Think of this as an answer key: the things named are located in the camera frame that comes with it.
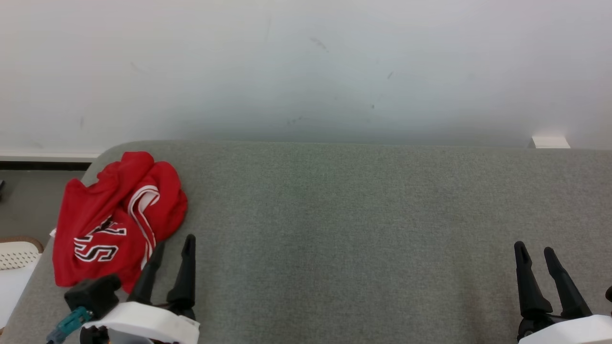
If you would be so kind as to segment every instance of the white baseboard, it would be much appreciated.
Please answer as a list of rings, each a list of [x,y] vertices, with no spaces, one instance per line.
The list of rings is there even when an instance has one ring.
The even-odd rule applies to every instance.
[[[42,153],[0,151],[0,161],[93,162],[99,153]]]

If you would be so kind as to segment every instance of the red jersey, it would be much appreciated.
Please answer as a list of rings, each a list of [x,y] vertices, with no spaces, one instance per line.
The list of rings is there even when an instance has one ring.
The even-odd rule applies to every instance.
[[[124,153],[89,187],[72,179],[53,247],[56,284],[117,274],[131,292],[155,245],[177,230],[186,210],[172,165],[154,162],[147,152]]]

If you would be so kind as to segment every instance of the white wall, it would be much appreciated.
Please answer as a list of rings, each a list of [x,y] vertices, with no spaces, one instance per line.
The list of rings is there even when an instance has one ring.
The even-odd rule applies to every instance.
[[[612,148],[610,0],[3,0],[0,151]]]

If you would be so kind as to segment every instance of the gray felt table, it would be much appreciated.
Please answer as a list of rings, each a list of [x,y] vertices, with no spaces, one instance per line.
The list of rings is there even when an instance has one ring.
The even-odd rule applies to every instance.
[[[610,151],[145,141],[83,181],[124,151],[181,177],[189,209],[154,301],[195,234],[200,343],[514,343],[517,240],[557,312],[547,245],[595,313],[612,309]],[[2,344],[44,343],[67,314],[52,249]]]

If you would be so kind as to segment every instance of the wall stain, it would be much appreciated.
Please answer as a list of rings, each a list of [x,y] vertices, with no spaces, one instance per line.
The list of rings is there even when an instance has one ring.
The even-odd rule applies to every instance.
[[[30,140],[30,142],[32,142],[32,144],[34,145],[34,147],[38,148],[38,149],[43,149],[44,146],[34,140]]]
[[[149,74],[152,72],[152,69],[141,64],[135,64],[133,61],[130,61],[130,67],[136,73]]]
[[[266,27],[266,42],[267,42],[268,35],[270,34],[270,26],[272,26],[272,16],[268,16],[268,24]]]
[[[327,50],[327,47],[325,46],[325,44],[323,44],[323,42],[321,42],[321,41],[320,41],[318,38],[316,38],[316,37],[311,37],[311,38],[310,38],[310,40],[311,40],[311,41],[312,41],[314,44],[316,44],[316,46],[317,46],[317,47],[319,47],[319,48],[321,48],[321,49],[325,50],[325,52],[327,52],[327,53],[329,52],[329,50]]]
[[[303,120],[303,119],[304,119],[304,117],[303,117],[303,116],[299,116],[298,118],[294,118],[294,119],[288,119],[288,120],[287,120],[287,126],[292,125],[292,124],[295,124],[295,123],[297,123],[298,121],[301,121],[301,120]]]

